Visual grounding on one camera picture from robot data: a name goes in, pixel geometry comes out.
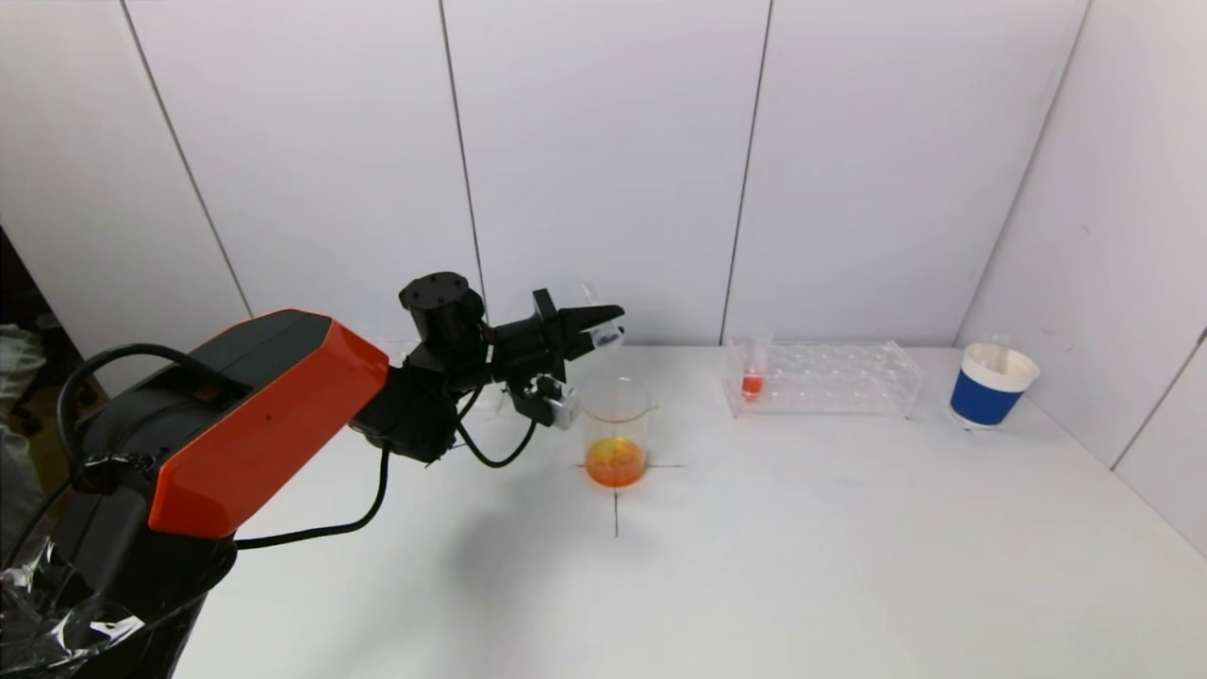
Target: black cable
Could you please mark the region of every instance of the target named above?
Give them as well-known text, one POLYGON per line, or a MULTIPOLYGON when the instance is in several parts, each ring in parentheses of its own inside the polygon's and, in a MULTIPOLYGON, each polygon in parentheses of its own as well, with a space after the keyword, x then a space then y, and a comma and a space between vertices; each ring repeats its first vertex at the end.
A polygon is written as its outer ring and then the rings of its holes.
POLYGON ((22 529, 21 537, 17 538, 16 543, 13 543, 12 551, 8 552, 8 558, 4 560, 5 570, 12 568, 12 564, 17 562, 17 555, 21 554, 21 549, 25 546, 25 540, 29 540, 29 537, 34 533, 34 528, 36 528, 37 523, 42 521, 42 517, 51 511, 51 508, 54 507, 54 503, 59 502, 59 498, 63 497, 63 493, 65 493, 66 490, 71 487, 72 481, 75 481, 75 478, 69 476, 66 480, 63 481, 63 484, 59 484, 58 487, 54 488, 54 491, 51 492, 51 494, 47 496, 45 501, 42 501, 42 504, 39 505, 37 511, 34 513, 33 519, 30 519, 29 523, 25 525, 25 528, 22 529))
POLYGON ((286 545, 288 543, 301 543, 302 540, 310 540, 313 538, 326 538, 328 535, 342 535, 344 533, 351 533, 354 531, 360 531, 368 526, 373 517, 377 516, 379 509, 381 509, 381 502, 385 499, 385 487, 389 480, 390 473, 390 446, 384 446, 381 449, 381 472, 378 478, 378 494, 373 498, 373 507, 369 508, 368 514, 362 516, 358 521, 352 523, 344 523, 343 526, 327 526, 325 528, 308 528, 307 531, 297 531, 293 533, 282 533, 280 535, 269 535, 267 538, 247 538, 244 540, 235 540, 234 545, 240 550, 258 550, 261 548, 273 548, 276 545, 286 545))
POLYGON ((512 455, 497 462, 482 455, 482 451, 478 450, 478 446, 473 443, 473 439, 470 438, 470 433, 465 431, 465 427, 461 425, 460 421, 456 423, 456 431, 459 434, 461 434, 461 440, 465 441, 465 445, 470 446, 470 450, 473 451, 473 457, 478 458, 478 462, 491 469, 500 469, 512 464, 513 462, 515 462, 515 458, 520 457, 520 453, 524 452, 524 449, 527 446, 527 443, 532 440, 532 433, 536 432, 536 421, 533 420, 531 423, 529 423, 527 434, 524 435, 524 440, 520 441, 519 447, 517 447, 512 455))
POLYGON ((68 466, 71 468, 72 476, 82 476, 87 464, 80 440, 75 437, 75 426, 78 416, 75 394, 83 386, 84 381, 92 377, 98 370, 126 357, 158 357, 168 359, 200 377, 206 377, 218 384, 227 382, 220 373, 193 357, 159 345, 126 345, 113 347, 83 362, 63 382, 63 391, 59 392, 59 399, 54 405, 59 441, 63 444, 63 452, 68 458, 68 466))
POLYGON ((482 385, 479 385, 479 386, 478 386, 478 388, 477 388, 477 390, 474 390, 474 391, 473 391, 473 394, 470 394, 470 400, 468 400, 468 402, 466 402, 466 404, 465 404, 465 408, 463 408, 463 409, 461 409, 461 412, 459 412, 459 414, 457 414, 457 416, 456 416, 456 421, 457 421, 457 422, 461 422, 462 420, 465 420, 465 416, 466 416, 466 414, 468 414, 468 412, 470 412, 470 409, 472 409, 472 408, 473 408, 473 405, 474 405, 476 403, 478 403, 478 397, 479 397, 479 396, 482 396, 482 391, 483 391, 483 390, 484 390, 485 387, 486 387, 486 385, 485 385, 485 384, 482 384, 482 385))

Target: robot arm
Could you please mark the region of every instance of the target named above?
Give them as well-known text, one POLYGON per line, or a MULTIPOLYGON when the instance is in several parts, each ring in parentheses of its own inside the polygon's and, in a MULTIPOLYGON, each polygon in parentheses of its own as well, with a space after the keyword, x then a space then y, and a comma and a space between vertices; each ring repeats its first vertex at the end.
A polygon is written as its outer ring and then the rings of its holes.
MULTIPOLYGON (((100 595, 165 624, 84 658, 75 675, 170 675, 204 593, 234 562, 235 531, 345 425, 383 450, 383 480, 389 453, 439 460, 460 428, 457 402, 489 384, 506 384, 533 423, 568 426, 565 362, 624 310, 558 310, 546 289, 533 298, 531 317, 491 327, 461 275, 415 279, 400 299, 421 343, 401 368, 331 317, 276 311, 82 422, 65 443, 76 493, 51 537, 72 572, 54 604, 100 595)), ((87 645, 87 633, 66 630, 64 642, 87 645)))

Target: glass beaker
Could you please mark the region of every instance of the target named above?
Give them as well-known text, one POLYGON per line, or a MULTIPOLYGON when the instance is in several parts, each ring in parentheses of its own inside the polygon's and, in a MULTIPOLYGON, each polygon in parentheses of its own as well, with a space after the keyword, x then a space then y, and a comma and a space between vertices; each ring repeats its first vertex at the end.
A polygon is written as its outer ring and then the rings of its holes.
POLYGON ((624 488, 646 474, 646 427, 658 408, 640 382, 629 377, 596 377, 578 392, 584 417, 587 475, 600 486, 624 488))

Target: orange liquid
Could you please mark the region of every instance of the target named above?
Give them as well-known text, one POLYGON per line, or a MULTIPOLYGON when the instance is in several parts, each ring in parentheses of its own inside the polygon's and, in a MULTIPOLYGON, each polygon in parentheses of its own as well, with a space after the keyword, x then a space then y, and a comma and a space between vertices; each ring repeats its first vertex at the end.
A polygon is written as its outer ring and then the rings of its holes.
POLYGON ((745 397, 747 402, 754 402, 762 393, 763 375, 754 373, 753 370, 747 370, 746 375, 742 376, 742 397, 745 397))
POLYGON ((623 437, 601 439, 587 450, 587 475, 600 486, 624 488, 646 474, 646 453, 623 437))

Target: white wall panel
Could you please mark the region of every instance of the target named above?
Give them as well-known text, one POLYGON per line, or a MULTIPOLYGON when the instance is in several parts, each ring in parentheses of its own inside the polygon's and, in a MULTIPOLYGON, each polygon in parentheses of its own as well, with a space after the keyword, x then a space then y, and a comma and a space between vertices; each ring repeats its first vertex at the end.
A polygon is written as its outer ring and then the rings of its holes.
POLYGON ((480 283, 435 0, 129 8, 252 310, 401 341, 412 277, 480 283))
POLYGON ((961 333, 1113 464, 1207 324, 1207 4, 1096 0, 961 333))
POLYGON ((1085 0, 777 0, 727 333, 951 345, 1085 0))
POLYGON ((444 7, 492 318, 591 279, 632 341, 715 344, 768 1, 444 7))
POLYGON ((1207 350, 1199 347, 1116 472, 1207 555, 1207 350))
POLYGON ((0 223, 86 357, 247 317, 116 0, 0 2, 0 223))

